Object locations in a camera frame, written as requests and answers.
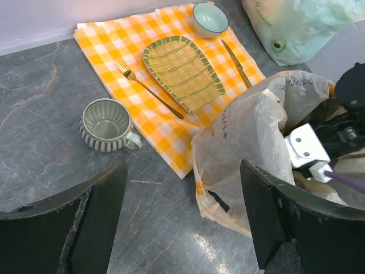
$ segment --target green avocado sticker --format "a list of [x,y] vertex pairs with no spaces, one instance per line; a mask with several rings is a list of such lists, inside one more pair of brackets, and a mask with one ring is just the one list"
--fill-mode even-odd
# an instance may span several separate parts
[[286,48],[286,40],[284,38],[279,38],[271,42],[271,47],[277,53],[281,53]]

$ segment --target gold fork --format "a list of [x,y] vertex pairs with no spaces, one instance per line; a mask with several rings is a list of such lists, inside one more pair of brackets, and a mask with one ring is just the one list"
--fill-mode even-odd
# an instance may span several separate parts
[[165,101],[163,101],[157,94],[155,94],[152,90],[150,90],[148,87],[146,87],[144,85],[144,83],[142,83],[141,81],[139,81],[136,77],[136,75],[134,74],[133,71],[131,71],[131,69],[127,66],[126,63],[124,63],[123,60],[121,59],[116,59],[114,60],[115,65],[117,66],[117,68],[119,68],[119,70],[121,71],[121,73],[128,79],[131,81],[136,81],[138,84],[140,84],[141,86],[143,86],[146,90],[148,90],[150,93],[153,94],[153,96],[155,96],[158,100],[160,100],[160,102],[162,104],[164,104],[165,106],[167,106],[177,117],[179,117],[180,119],[183,119],[184,116],[182,116],[177,110],[175,110],[173,107],[171,107],[168,103],[166,103]]

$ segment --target white plastic bag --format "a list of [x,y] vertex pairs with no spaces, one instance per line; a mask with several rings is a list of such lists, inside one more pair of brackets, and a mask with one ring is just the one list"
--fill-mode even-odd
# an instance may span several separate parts
[[[281,131],[285,126],[294,127],[326,100],[330,84],[305,71],[279,72],[235,98],[212,124],[194,136],[193,169],[202,217],[251,236],[241,187],[242,159],[294,184]],[[332,197],[327,195],[327,191],[332,195],[329,186],[330,190],[308,188],[324,189],[326,193],[314,194]],[[230,210],[225,212],[208,191],[216,193]]]
[[281,66],[307,62],[335,34],[365,19],[365,0],[242,0],[242,5]]

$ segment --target mug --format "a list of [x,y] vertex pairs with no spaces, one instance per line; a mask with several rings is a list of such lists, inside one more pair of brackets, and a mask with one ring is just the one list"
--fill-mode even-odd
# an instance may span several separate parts
[[98,151],[111,152],[122,147],[136,150],[143,146],[143,139],[132,132],[131,114],[113,99],[91,102],[82,113],[79,127],[81,138]]

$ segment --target gingham napkin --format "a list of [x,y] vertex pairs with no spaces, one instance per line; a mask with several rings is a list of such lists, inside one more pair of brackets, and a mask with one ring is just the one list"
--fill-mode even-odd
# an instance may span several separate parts
[[[197,37],[192,26],[193,6],[194,4],[167,7],[154,13],[112,21],[80,23],[74,34],[110,96],[129,109],[136,128],[180,178],[192,170],[193,136],[209,125],[232,99],[247,89],[220,39],[233,50],[252,85],[264,79],[231,28],[218,38]],[[149,75],[143,63],[143,51],[148,45],[173,35],[187,37],[200,48],[226,90],[225,95],[216,98],[195,115],[184,111]],[[138,83],[125,79],[113,62],[121,57],[139,80],[183,113],[185,119],[178,119]]]

